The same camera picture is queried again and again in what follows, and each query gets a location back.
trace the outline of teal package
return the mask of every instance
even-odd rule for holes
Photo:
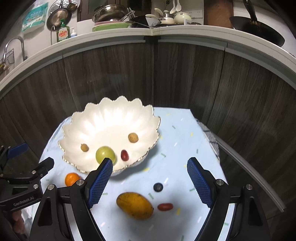
[[[31,32],[42,27],[45,24],[47,7],[48,2],[28,12],[22,24],[22,32]]]

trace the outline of green confetti print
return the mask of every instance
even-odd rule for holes
[[[149,196],[150,196],[152,199],[154,199],[154,197],[152,196],[152,194],[151,194],[151,193],[149,193],[148,195],[149,195]]]

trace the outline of green grape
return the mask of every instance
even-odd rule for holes
[[[96,161],[101,164],[105,157],[111,159],[113,165],[116,162],[116,156],[114,151],[108,146],[102,146],[96,151]]]

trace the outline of blue gripper pad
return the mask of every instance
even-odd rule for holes
[[[16,147],[10,148],[7,153],[7,159],[15,158],[29,149],[27,143],[22,143]]]
[[[109,178],[113,171],[113,163],[110,159],[106,162],[103,161],[100,166],[104,164],[103,168],[101,169],[99,175],[97,176],[96,180],[94,181],[93,185],[89,189],[89,198],[87,206],[88,208],[92,208],[94,204],[97,204],[102,196],[102,193],[109,181]]]
[[[202,201],[209,208],[212,208],[212,204],[215,200],[214,190],[215,178],[213,175],[202,168],[195,157],[192,157],[187,162],[187,172],[193,182],[193,185]]]

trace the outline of table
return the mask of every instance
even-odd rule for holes
[[[209,208],[201,202],[187,173],[188,159],[196,157],[216,179],[226,181],[210,131],[198,124],[190,110],[156,107],[154,115],[161,118],[160,138],[156,146],[143,163],[111,177],[99,203],[91,209],[107,241],[193,241]],[[59,125],[41,156],[41,161],[47,157],[55,161],[54,168],[41,180],[43,191],[51,183],[57,187],[65,186],[65,176],[70,172],[86,177],[62,160],[63,151],[57,143],[63,138],[62,126],[70,122],[71,117]],[[164,185],[159,193],[153,190],[157,182]],[[117,196],[127,191],[140,193],[151,202],[154,213],[150,219],[134,220],[116,205]],[[167,202],[174,205],[172,210],[161,212],[157,209],[160,203]],[[35,204],[27,209],[29,218],[34,217],[37,207]],[[219,241],[227,237],[233,212],[234,204],[230,204]],[[82,240],[69,204],[67,214],[74,239]]]

